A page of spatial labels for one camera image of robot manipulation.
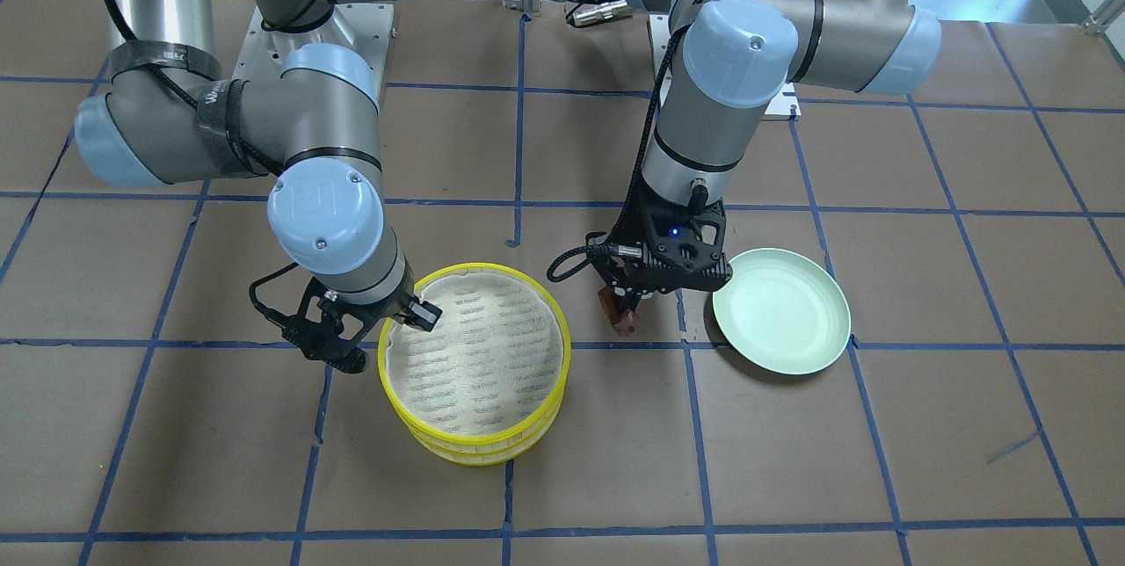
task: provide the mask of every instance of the metal base plate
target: metal base plate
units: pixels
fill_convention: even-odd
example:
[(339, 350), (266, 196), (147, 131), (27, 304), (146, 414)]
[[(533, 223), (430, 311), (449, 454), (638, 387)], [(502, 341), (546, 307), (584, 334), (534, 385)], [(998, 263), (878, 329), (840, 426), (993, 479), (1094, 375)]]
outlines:
[[(656, 74), (660, 70), (660, 62), (664, 61), (664, 53), (667, 52), (668, 38), (670, 37), (668, 21), (663, 14), (648, 16), (648, 37), (652, 43), (652, 74)], [(664, 98), (667, 98), (670, 84), (672, 72), (669, 71), (665, 74), (664, 86), (660, 88), (662, 105)], [(789, 120), (791, 116), (799, 117), (800, 114), (801, 104), (796, 100), (796, 89), (792, 82), (785, 82), (780, 92), (770, 101), (763, 120)]]
[[(350, 2), (336, 7), (336, 12), (354, 33), (356, 45), (348, 46), (371, 68), (375, 89), (381, 90), (387, 48), (394, 33), (395, 7), (389, 2)], [(262, 14), (254, 9), (250, 28), (238, 52), (234, 78), (269, 81), (281, 77), (282, 59), (273, 46), (272, 33), (262, 30)]]

